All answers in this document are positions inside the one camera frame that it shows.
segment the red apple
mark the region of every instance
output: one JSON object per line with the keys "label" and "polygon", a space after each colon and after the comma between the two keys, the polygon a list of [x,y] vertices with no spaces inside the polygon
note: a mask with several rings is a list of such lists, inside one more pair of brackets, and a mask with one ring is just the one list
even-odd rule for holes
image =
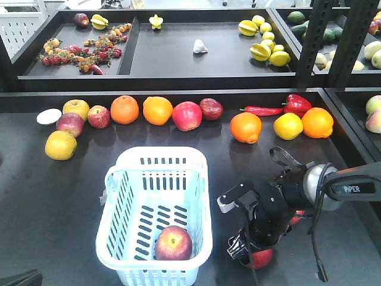
{"label": "red apple", "polygon": [[[273,258],[274,250],[272,248],[252,253],[251,256],[254,260],[254,269],[261,269],[267,266]],[[250,263],[245,265],[247,268],[251,268]]]}
{"label": "red apple", "polygon": [[111,121],[110,111],[104,106],[94,105],[89,110],[88,121],[94,128],[106,128]]}
{"label": "red apple", "polygon": [[[304,211],[303,210],[297,210],[295,213],[299,214],[299,215],[304,215]],[[297,216],[294,216],[291,220],[290,220],[290,225],[294,225],[296,224],[297,222],[299,222],[299,220],[301,220],[300,217],[297,217]]]}
{"label": "red apple", "polygon": [[170,225],[160,232],[155,245],[157,260],[187,260],[192,254],[192,240],[187,231]]}
{"label": "red apple", "polygon": [[202,118],[209,121],[214,121],[222,116],[224,107],[213,98],[204,98],[200,101]]}
{"label": "red apple", "polygon": [[77,113],[69,112],[63,114],[56,123],[57,130],[67,131],[74,137],[81,135],[85,128],[85,121]]}
{"label": "red apple", "polygon": [[172,119],[181,131],[195,129],[202,121],[201,107],[192,101],[181,102],[173,109]]}
{"label": "red apple", "polygon": [[74,15],[73,22],[77,27],[86,28],[89,23],[89,17],[85,13],[77,13]]}

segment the red chili pepper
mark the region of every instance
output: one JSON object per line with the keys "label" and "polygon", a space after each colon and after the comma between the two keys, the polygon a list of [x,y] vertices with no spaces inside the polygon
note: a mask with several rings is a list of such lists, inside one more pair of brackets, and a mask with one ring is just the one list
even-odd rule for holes
{"label": "red chili pepper", "polygon": [[295,113],[299,117],[303,117],[307,110],[312,108],[312,104],[298,94],[288,95],[286,102],[282,104],[285,105],[283,108],[285,113]]}
{"label": "red chili pepper", "polygon": [[277,115],[283,112],[283,108],[269,108],[260,106],[246,106],[241,108],[240,111],[250,112],[258,116]]}

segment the apple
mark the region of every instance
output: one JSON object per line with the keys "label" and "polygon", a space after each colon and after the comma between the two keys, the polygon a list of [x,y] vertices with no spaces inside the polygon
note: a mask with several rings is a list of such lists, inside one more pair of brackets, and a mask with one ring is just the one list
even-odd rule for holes
{"label": "apple", "polygon": [[104,106],[94,105],[88,112],[88,121],[94,128],[106,128],[111,121],[110,111]]}
{"label": "apple", "polygon": [[381,95],[375,95],[369,98],[365,105],[365,110],[368,115],[377,109],[381,109]]}
{"label": "apple", "polygon": [[365,122],[365,127],[370,132],[381,133],[381,110],[374,110],[368,115],[368,118]]}
{"label": "apple", "polygon": [[204,98],[200,101],[202,118],[209,121],[214,121],[222,116],[224,107],[221,103],[213,98]]}
{"label": "apple", "polygon": [[85,121],[77,113],[69,112],[63,114],[57,120],[56,128],[57,130],[67,131],[77,138],[85,128]]}
{"label": "apple", "polygon": [[84,121],[88,119],[90,107],[89,104],[84,100],[69,100],[64,104],[62,113],[77,113]]}
{"label": "apple", "polygon": [[188,260],[192,254],[192,240],[188,232],[177,226],[164,228],[155,244],[157,260]]}
{"label": "apple", "polygon": [[195,129],[202,121],[201,107],[192,101],[181,102],[173,108],[172,119],[181,131]]}
{"label": "apple", "polygon": [[73,22],[77,27],[86,28],[88,27],[90,20],[85,13],[77,13],[74,15]]}
{"label": "apple", "polygon": [[379,25],[375,22],[372,21],[369,25],[368,33],[371,35],[375,35],[379,30]]}
{"label": "apple", "polygon": [[[303,210],[297,210],[296,213],[299,214],[299,215],[301,215],[301,214],[304,215],[305,211],[303,211]],[[299,222],[300,220],[301,220],[300,217],[294,216],[294,217],[290,220],[290,225],[294,225],[294,224],[296,224],[297,222]]]}
{"label": "apple", "polygon": [[[267,266],[273,258],[274,250],[272,248],[252,253],[251,256],[254,260],[254,269],[261,269]],[[247,268],[251,268],[250,263],[245,265]]]}

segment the green avocado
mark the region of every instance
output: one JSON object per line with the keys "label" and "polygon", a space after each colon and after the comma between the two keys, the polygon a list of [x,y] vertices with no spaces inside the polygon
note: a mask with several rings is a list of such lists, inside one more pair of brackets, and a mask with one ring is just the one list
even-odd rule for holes
{"label": "green avocado", "polygon": [[307,31],[307,26],[303,24],[291,27],[291,32],[297,38],[300,38],[305,33],[305,31]]}
{"label": "green avocado", "polygon": [[304,22],[305,16],[302,12],[300,11],[292,11],[290,14],[287,16],[287,20],[294,25],[299,25]]}

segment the lemon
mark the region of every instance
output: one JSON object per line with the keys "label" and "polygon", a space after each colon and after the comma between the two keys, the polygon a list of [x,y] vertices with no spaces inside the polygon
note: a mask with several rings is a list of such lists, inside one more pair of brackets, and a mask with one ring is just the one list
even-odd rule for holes
{"label": "lemon", "polygon": [[251,48],[251,55],[257,61],[267,61],[271,55],[271,50],[267,45],[262,45],[260,43],[253,43]]}
{"label": "lemon", "polygon": [[271,51],[271,52],[273,51],[273,49],[274,49],[274,47],[275,47],[275,43],[274,43],[272,40],[270,40],[270,39],[263,40],[263,41],[261,42],[261,44],[262,44],[262,45],[266,45],[266,46],[268,46],[268,47],[270,48],[270,51]]}
{"label": "lemon", "polygon": [[293,140],[303,131],[303,123],[299,116],[288,112],[274,121],[274,131],[283,140]]}
{"label": "lemon", "polygon": [[257,25],[250,20],[242,20],[239,22],[238,29],[245,36],[254,36],[258,32]]}
{"label": "lemon", "polygon": [[290,62],[291,57],[287,52],[278,51],[274,52],[268,60],[276,67],[283,67]]}
{"label": "lemon", "polygon": [[273,30],[273,28],[269,23],[264,22],[261,25],[260,30],[261,30],[261,33],[264,34],[265,32],[271,32]]}
{"label": "lemon", "polygon": [[54,160],[70,159],[77,148],[77,140],[67,131],[57,130],[46,140],[45,154]]}
{"label": "lemon", "polygon": [[266,20],[260,15],[254,15],[251,21],[253,21],[257,27],[260,27]]}
{"label": "lemon", "polygon": [[282,52],[285,50],[285,46],[283,45],[275,45],[273,48],[273,52]]}
{"label": "lemon", "polygon": [[267,31],[267,32],[264,32],[263,33],[263,35],[262,35],[262,39],[264,39],[264,40],[267,40],[267,39],[269,39],[269,40],[274,40],[275,39],[275,35],[274,35],[274,33],[273,32],[269,32],[269,31]]}

